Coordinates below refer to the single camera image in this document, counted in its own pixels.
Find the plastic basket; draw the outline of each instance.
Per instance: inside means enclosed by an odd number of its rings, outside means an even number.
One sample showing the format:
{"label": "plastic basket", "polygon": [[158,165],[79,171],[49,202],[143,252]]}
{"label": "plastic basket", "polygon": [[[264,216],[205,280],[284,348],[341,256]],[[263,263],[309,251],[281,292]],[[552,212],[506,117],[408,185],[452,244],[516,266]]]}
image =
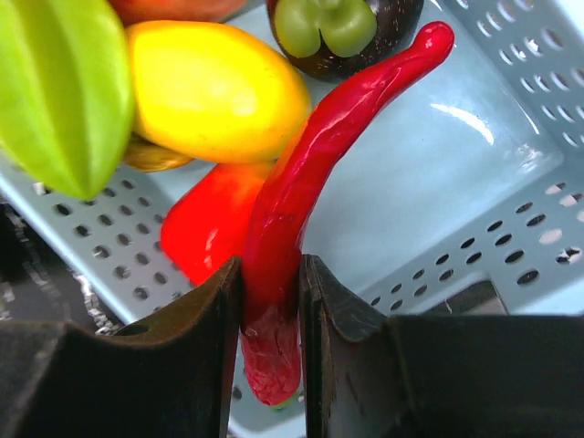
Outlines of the plastic basket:
{"label": "plastic basket", "polygon": [[[340,162],[305,253],[383,313],[436,308],[491,282],[508,313],[584,310],[584,3],[427,0],[420,26],[453,26],[449,59],[398,98]],[[263,6],[231,22],[267,41]],[[329,85],[307,79],[314,100]],[[0,188],[132,322],[190,289],[158,244],[162,218],[212,167],[143,175],[121,167],[94,203],[45,193],[0,159]],[[238,358],[230,428],[305,433],[248,389]]]}

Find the yellow mango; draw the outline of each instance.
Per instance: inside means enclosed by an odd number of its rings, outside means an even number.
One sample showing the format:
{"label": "yellow mango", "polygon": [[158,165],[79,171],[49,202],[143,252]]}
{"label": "yellow mango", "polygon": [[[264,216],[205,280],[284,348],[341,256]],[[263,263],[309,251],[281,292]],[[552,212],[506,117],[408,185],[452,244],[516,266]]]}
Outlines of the yellow mango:
{"label": "yellow mango", "polygon": [[127,28],[134,131],[194,159],[266,162],[312,105],[288,61],[236,27],[149,21]]}

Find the red fruit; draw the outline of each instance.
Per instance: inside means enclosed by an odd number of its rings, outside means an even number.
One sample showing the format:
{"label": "red fruit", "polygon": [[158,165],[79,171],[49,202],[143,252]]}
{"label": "red fruit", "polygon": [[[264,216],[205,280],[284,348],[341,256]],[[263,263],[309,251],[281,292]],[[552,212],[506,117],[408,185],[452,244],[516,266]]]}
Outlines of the red fruit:
{"label": "red fruit", "polygon": [[216,164],[167,214],[164,253],[200,285],[231,256],[242,256],[249,218],[272,162]]}
{"label": "red fruit", "polygon": [[223,21],[246,0],[109,0],[125,26],[142,21]]}

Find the eggplant calyx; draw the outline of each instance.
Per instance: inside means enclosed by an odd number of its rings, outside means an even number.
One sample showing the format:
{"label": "eggplant calyx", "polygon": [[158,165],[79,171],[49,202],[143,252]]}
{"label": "eggplant calyx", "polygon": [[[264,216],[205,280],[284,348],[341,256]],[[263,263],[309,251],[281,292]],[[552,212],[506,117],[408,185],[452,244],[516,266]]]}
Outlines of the eggplant calyx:
{"label": "eggplant calyx", "polygon": [[365,0],[280,0],[273,19],[280,45],[293,57],[315,55],[321,38],[334,55],[354,57],[377,32]]}

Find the perforated basket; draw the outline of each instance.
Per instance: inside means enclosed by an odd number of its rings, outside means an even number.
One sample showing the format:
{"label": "perforated basket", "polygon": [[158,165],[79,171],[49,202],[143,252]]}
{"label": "perforated basket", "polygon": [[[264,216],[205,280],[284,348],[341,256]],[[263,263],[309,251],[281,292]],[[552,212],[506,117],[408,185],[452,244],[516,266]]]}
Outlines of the perforated basket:
{"label": "perforated basket", "polygon": [[[304,252],[387,315],[470,310],[457,294],[486,297],[485,285],[508,313],[579,314],[584,2],[426,0],[420,26],[438,19],[456,32],[453,54],[341,161]],[[231,24],[276,47],[261,5]],[[307,82],[315,101],[330,90]],[[83,204],[44,193],[1,158],[0,188],[129,323],[190,289],[158,233],[172,203],[210,168],[143,175],[122,166]],[[236,434],[304,434],[302,397],[281,412],[262,406],[241,358],[234,395]]]}

